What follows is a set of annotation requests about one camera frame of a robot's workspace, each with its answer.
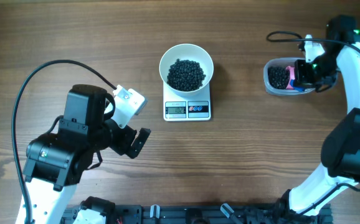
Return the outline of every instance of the robotic arm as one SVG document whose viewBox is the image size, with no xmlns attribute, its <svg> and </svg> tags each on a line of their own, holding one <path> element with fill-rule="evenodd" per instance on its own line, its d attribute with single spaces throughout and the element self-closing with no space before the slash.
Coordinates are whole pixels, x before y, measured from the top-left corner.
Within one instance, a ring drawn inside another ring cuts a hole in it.
<svg viewBox="0 0 360 224">
<path fill-rule="evenodd" d="M 360 191 L 354 187 L 360 183 L 360 52 L 337 43 L 345 42 L 360 50 L 360 30 L 352 17 L 338 16 L 328 23 L 326 33 L 329 42 L 325 42 L 325 51 L 321 44 L 312 42 L 314 39 L 305 42 L 306 60 L 295 62 L 293 83 L 296 87 L 325 91 L 336 83 L 340 70 L 348 115 L 325 139 L 321 164 L 300 186 L 288 190 L 278 200 L 277 217 L 294 220 L 304 219 L 302 215 L 316 216 L 347 188 Z"/>
<path fill-rule="evenodd" d="M 115 98 L 97 86 L 74 85 L 68 93 L 64 115 L 56 119 L 50 131 L 28 145 L 23 173 L 35 223 L 60 223 L 83 171 L 101 164 L 101 150 L 110 147 L 132 159 L 140 153 L 151 131 L 142 128 L 135 138 L 137 131 L 127 123 L 147 101 L 120 85 L 114 94 Z M 50 133 L 57 122 L 57 134 Z M 94 153 L 99 163 L 90 167 Z M 93 223 L 105 223 L 107 218 L 93 210 L 83 210 L 78 214 L 78 222 L 81 216 Z M 16 223 L 24 223 L 25 218 L 23 197 Z"/>
</svg>

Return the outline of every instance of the scale platform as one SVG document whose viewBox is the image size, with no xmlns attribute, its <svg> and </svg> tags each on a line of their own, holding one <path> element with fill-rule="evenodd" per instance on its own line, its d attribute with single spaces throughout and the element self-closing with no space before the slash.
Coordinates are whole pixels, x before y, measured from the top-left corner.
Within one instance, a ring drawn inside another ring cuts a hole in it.
<svg viewBox="0 0 360 224">
<path fill-rule="evenodd" d="M 208 121 L 211 119 L 211 91 L 207 84 L 194 96 L 178 96 L 163 83 L 165 121 Z"/>
</svg>

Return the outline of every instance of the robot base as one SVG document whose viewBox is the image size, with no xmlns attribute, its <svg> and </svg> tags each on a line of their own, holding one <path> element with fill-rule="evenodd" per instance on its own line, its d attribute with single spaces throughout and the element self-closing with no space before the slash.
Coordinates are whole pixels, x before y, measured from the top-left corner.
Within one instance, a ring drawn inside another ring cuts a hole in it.
<svg viewBox="0 0 360 224">
<path fill-rule="evenodd" d="M 234 206 L 234 215 L 244 224 L 282 224 L 287 220 L 280 218 L 274 222 L 272 208 L 274 204 L 252 206 Z M 60 224 L 72 224 L 77 218 L 79 206 L 65 210 Z M 108 224 L 234 224 L 221 211 L 220 206 L 198 207 L 161 207 L 159 218 L 150 218 L 150 207 L 140 205 L 116 205 L 115 214 L 107 220 Z M 320 214 L 308 222 L 288 222 L 288 224 L 333 224 L 332 211 L 325 205 Z"/>
</svg>

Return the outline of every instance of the white bracket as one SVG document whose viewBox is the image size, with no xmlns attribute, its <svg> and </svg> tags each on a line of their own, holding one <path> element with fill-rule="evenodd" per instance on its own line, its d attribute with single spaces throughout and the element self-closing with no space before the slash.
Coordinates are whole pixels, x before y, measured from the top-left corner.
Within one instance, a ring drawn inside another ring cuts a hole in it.
<svg viewBox="0 0 360 224">
<path fill-rule="evenodd" d="M 125 90 L 121 85 L 113 90 L 115 95 L 115 112 L 112 119 L 118 124 L 119 128 L 124 128 L 134 115 L 139 115 L 147 104 L 148 100 L 134 89 Z M 105 109 L 105 113 L 112 110 L 110 103 Z"/>
<path fill-rule="evenodd" d="M 91 209 L 80 210 L 73 224 L 105 224 L 107 218 Z"/>
<path fill-rule="evenodd" d="M 306 35 L 306 39 L 312 39 L 310 34 Z M 306 52 L 306 62 L 311 63 L 313 62 L 316 57 L 325 53 L 324 48 L 321 44 L 315 43 L 312 41 L 305 41 L 305 52 Z"/>
</svg>

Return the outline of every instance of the small plastic container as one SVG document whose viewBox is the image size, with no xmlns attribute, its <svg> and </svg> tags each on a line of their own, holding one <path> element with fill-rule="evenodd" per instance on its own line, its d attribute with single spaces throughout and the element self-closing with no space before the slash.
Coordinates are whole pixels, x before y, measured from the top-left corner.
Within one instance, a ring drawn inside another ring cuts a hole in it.
<svg viewBox="0 0 360 224">
<path fill-rule="evenodd" d="M 266 92 L 272 95 L 277 96 L 291 96 L 291 95 L 299 95 L 299 94 L 306 94 L 314 91 L 314 88 L 308 88 L 304 91 L 298 91 L 298 90 L 279 90 L 271 86 L 269 80 L 268 80 L 268 68 L 272 66 L 281 66 L 286 68 L 287 66 L 295 66 L 295 61 L 298 59 L 304 60 L 304 58 L 276 58 L 273 60 L 270 60 L 267 62 L 263 69 L 263 80 L 265 82 L 266 86 Z"/>
</svg>

